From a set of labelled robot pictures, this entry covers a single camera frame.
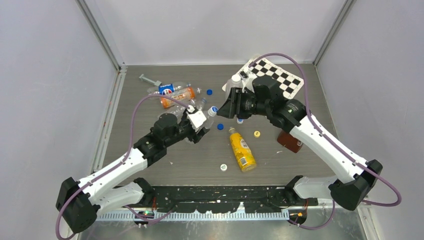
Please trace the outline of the clear square labelled bottle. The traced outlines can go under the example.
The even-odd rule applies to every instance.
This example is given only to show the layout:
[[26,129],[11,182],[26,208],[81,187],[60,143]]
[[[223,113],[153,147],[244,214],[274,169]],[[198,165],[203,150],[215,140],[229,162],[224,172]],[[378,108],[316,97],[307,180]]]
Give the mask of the clear square labelled bottle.
[[242,77],[240,82],[232,82],[230,78],[225,84],[225,99],[229,97],[231,93],[231,88],[242,88],[242,87],[243,87]]

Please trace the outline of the white bottle cap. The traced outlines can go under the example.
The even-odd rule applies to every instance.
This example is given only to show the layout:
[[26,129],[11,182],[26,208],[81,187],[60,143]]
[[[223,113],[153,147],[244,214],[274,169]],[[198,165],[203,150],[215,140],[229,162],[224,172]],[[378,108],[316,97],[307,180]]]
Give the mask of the white bottle cap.
[[242,80],[242,78],[241,78],[241,76],[239,74],[234,74],[231,77],[231,81],[234,82],[234,83],[240,82],[241,80]]

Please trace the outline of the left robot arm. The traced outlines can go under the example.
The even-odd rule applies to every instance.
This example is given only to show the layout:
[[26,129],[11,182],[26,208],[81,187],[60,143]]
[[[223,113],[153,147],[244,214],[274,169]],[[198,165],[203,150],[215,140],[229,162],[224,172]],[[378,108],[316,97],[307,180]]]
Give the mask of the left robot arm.
[[59,212],[56,225],[65,220],[72,233],[78,234],[88,229],[98,216],[121,206],[148,207],[153,202],[154,191],[146,180],[138,178],[123,187],[117,185],[163,158],[168,147],[184,139],[198,143],[210,130],[208,120],[202,110],[185,111],[181,119],[164,113],[148,134],[129,145],[123,156],[79,180],[65,179],[55,205]]

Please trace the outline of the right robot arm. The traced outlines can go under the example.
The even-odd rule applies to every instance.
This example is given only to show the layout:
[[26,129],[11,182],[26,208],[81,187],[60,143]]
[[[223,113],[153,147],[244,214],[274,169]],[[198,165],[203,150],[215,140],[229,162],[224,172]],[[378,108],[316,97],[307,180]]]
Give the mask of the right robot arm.
[[366,161],[351,152],[325,130],[319,132],[318,122],[311,122],[304,104],[283,96],[280,82],[270,76],[252,81],[252,90],[233,87],[217,115],[232,119],[265,116],[270,123],[302,142],[334,172],[331,177],[294,177],[286,186],[285,198],[291,205],[304,199],[330,199],[353,211],[376,184],[376,175],[383,169],[374,159]]

